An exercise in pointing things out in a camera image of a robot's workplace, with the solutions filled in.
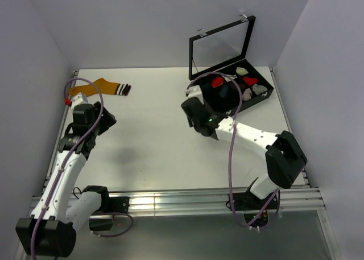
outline open box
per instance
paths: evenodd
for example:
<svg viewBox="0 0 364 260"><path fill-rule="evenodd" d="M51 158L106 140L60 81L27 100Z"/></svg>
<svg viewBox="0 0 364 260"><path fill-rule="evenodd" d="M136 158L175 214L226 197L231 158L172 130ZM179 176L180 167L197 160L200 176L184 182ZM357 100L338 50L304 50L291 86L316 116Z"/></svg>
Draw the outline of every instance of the open box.
<svg viewBox="0 0 364 260"><path fill-rule="evenodd" d="M204 32L189 39L189 79L193 80L199 75L219 71L226 75L236 75L234 79L244 93L251 90L251 99L244 101L240 111L243 111L267 98L274 88L264 77L245 59L253 31L255 16L244 17L241 20ZM247 74L240 76L236 69L244 68ZM206 75L196 81L204 96L204 101L212 113L233 115L239 104L239 94L235 85L229 79L218 78L219 75ZM254 86L252 82L263 86L266 90Z"/></svg>

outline gray floor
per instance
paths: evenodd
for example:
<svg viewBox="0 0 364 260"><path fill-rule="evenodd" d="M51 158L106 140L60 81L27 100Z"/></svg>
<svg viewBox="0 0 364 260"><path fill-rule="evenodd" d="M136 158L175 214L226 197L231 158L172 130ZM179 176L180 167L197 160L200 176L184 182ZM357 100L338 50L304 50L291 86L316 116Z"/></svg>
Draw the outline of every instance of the gray floor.
<svg viewBox="0 0 364 260"><path fill-rule="evenodd" d="M133 228L117 238L91 236L85 226L68 259L306 260L330 256L317 212L312 211L283 213L283 218L261 233L240 228L231 215L136 218Z"/></svg>

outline white table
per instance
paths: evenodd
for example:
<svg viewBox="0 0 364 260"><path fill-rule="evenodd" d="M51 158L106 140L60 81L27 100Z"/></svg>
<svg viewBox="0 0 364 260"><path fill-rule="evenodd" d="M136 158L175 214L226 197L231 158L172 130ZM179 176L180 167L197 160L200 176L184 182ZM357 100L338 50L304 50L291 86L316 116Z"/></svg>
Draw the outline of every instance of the white table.
<svg viewBox="0 0 364 260"><path fill-rule="evenodd" d="M257 67L274 85L268 67ZM162 191L226 188L229 143L206 138L189 128L180 108L189 84L188 68L82 69L79 77L131 84L127 97L104 94L105 108L117 123L96 140L76 186L107 186L110 191ZM94 103L98 95L88 98ZM65 127L72 120L67 114ZM241 112L238 120L257 129L288 130L276 91ZM248 187L266 171L265 161L235 146L233 183ZM302 174L295 185L304 185Z"/></svg>

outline box lid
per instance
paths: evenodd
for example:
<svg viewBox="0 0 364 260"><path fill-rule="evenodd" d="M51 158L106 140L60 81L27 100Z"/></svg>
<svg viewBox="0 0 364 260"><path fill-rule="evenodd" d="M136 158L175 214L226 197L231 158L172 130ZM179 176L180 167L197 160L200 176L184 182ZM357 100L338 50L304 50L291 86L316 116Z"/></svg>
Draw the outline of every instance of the box lid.
<svg viewBox="0 0 364 260"><path fill-rule="evenodd" d="M243 60L249 46L255 16L204 32L189 39L188 78L216 71L227 65ZM198 71L199 67L208 67Z"/></svg>

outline red object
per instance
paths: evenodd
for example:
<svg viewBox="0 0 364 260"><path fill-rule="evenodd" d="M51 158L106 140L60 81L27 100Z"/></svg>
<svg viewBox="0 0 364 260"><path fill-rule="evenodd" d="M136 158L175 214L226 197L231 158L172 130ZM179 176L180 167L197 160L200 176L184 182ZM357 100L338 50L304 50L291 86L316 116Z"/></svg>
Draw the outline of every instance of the red object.
<svg viewBox="0 0 364 260"><path fill-rule="evenodd" d="M243 81L248 85L252 86L258 82L257 78L243 77Z"/></svg>
<svg viewBox="0 0 364 260"><path fill-rule="evenodd" d="M214 80L212 80L211 85L213 88L217 88L220 85L222 85L223 83L224 83L224 78L219 76L219 77L214 78Z"/></svg>
<svg viewBox="0 0 364 260"><path fill-rule="evenodd" d="M65 98L64 103L69 106L69 105L71 105L72 102L69 98Z"/></svg>

